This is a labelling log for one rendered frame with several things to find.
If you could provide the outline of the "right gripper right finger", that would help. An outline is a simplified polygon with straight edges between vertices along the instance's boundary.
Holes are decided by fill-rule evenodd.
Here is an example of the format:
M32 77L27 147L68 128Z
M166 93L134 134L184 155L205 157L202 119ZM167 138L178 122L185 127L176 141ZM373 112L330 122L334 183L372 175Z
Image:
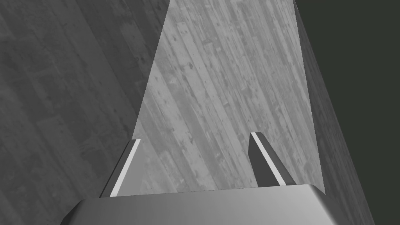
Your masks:
M258 187L296 185L262 132L250 133L248 157Z

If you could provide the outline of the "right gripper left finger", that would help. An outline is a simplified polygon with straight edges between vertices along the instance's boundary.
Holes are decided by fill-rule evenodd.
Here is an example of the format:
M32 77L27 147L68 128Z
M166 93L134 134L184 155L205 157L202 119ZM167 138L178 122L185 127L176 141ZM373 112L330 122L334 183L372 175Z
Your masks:
M100 198L140 195L146 155L140 139L132 139L124 148Z

